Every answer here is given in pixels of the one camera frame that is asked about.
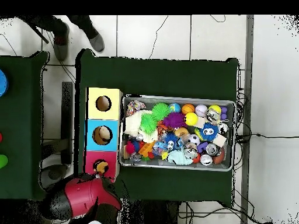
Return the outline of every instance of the gray sneaker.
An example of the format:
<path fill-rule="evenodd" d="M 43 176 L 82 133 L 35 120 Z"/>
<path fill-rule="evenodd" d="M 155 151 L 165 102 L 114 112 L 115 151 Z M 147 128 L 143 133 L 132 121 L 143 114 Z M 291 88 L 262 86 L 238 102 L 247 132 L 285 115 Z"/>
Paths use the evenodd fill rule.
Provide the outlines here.
<path fill-rule="evenodd" d="M 54 37 L 54 53 L 59 61 L 65 60 L 68 56 L 69 27 L 66 23 L 65 25 L 67 26 L 67 31 L 65 32 L 65 34 Z"/>
<path fill-rule="evenodd" d="M 96 37 L 90 39 L 89 42 L 91 43 L 91 46 L 95 51 L 100 53 L 104 50 L 104 39 L 99 33 Z"/>

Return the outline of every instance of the plush toy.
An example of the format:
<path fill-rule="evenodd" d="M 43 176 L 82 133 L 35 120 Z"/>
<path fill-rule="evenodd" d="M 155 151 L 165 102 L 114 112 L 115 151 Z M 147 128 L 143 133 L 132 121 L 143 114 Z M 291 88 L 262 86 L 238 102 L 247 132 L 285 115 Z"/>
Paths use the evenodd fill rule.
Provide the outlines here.
<path fill-rule="evenodd" d="M 164 142 L 167 144 L 167 150 L 172 151 L 175 147 L 175 143 L 178 141 L 177 136 L 173 132 L 167 133 Z"/>
<path fill-rule="evenodd" d="M 165 103 L 158 103 L 152 109 L 152 116 L 157 121 L 163 120 L 171 112 L 170 108 Z"/>
<path fill-rule="evenodd" d="M 205 123 L 203 129 L 199 129 L 199 138 L 202 137 L 204 141 L 212 142 L 216 138 L 218 132 L 219 129 L 216 125 Z"/>
<path fill-rule="evenodd" d="M 187 158 L 181 150 L 173 150 L 166 158 L 168 162 L 175 165 L 190 165 L 193 163 L 192 159 Z"/>
<path fill-rule="evenodd" d="M 185 123 L 185 115 L 182 113 L 170 113 L 164 118 L 163 123 L 171 128 L 187 127 Z"/>

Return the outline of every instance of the leg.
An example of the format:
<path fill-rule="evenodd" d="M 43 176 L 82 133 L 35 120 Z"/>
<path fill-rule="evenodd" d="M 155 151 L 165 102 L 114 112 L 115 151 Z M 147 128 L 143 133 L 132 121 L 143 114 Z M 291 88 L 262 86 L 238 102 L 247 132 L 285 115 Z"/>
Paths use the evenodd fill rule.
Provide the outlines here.
<path fill-rule="evenodd" d="M 54 16 L 17 16 L 29 25 L 35 25 L 41 29 L 54 33 L 54 53 L 58 60 L 63 61 L 68 54 L 68 26 L 60 19 Z"/>
<path fill-rule="evenodd" d="M 86 34 L 91 46 L 95 51 L 101 52 L 104 50 L 104 40 L 99 32 L 92 25 L 92 21 L 88 15 L 68 15 L 69 20 L 77 25 Z"/>

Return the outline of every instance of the green cloth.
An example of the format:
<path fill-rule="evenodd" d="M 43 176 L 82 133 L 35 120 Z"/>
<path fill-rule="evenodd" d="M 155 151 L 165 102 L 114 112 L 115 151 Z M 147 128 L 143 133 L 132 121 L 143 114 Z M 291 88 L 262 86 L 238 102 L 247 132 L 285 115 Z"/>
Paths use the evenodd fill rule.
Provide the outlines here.
<path fill-rule="evenodd" d="M 82 50 L 76 67 L 77 71 L 81 69 L 81 74 L 77 74 L 80 76 L 79 154 L 84 153 L 86 87 L 117 88 L 124 94 L 236 101 L 238 60 L 234 58 L 228 62 L 143 60 L 94 57 L 91 50 Z M 82 159 L 79 155 L 79 172 L 82 172 Z M 114 185 L 122 198 L 221 201 L 230 206 L 232 170 L 121 167 Z"/>
<path fill-rule="evenodd" d="M 8 164 L 0 169 L 0 198 L 42 199 L 39 186 L 41 163 L 41 72 L 47 52 L 30 58 L 0 57 L 8 91 L 0 97 L 0 154 Z"/>

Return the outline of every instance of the ball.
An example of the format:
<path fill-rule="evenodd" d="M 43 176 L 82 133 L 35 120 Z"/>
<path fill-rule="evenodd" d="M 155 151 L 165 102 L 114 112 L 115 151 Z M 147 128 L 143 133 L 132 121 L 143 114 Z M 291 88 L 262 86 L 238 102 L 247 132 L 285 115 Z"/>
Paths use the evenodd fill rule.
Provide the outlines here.
<path fill-rule="evenodd" d="M 225 113 L 221 114 L 221 120 L 226 120 L 227 119 L 227 115 Z"/>
<path fill-rule="evenodd" d="M 208 110 L 207 106 L 201 104 L 195 108 L 195 113 L 199 117 L 204 117 L 206 116 L 207 110 Z"/>
<path fill-rule="evenodd" d="M 177 103 L 171 103 L 169 105 L 169 108 L 170 108 L 172 113 L 179 113 L 180 112 L 180 105 L 177 104 Z"/>
<path fill-rule="evenodd" d="M 183 114 L 187 114 L 187 113 L 194 113 L 195 111 L 195 108 L 194 108 L 194 105 L 192 104 L 185 104 L 183 107 L 182 107 L 182 113 Z"/>
<path fill-rule="evenodd" d="M 199 136 L 192 134 L 189 136 L 188 142 L 191 142 L 196 145 L 196 147 L 200 144 Z"/>
<path fill-rule="evenodd" d="M 218 105 L 212 105 L 209 109 L 213 109 L 216 113 L 221 114 L 221 108 Z"/>
<path fill-rule="evenodd" d="M 222 113 L 227 113 L 227 107 L 221 107 L 221 112 Z"/>
<path fill-rule="evenodd" d="M 185 122 L 187 125 L 195 125 L 197 123 L 197 115 L 195 113 L 187 113 L 185 116 Z"/>

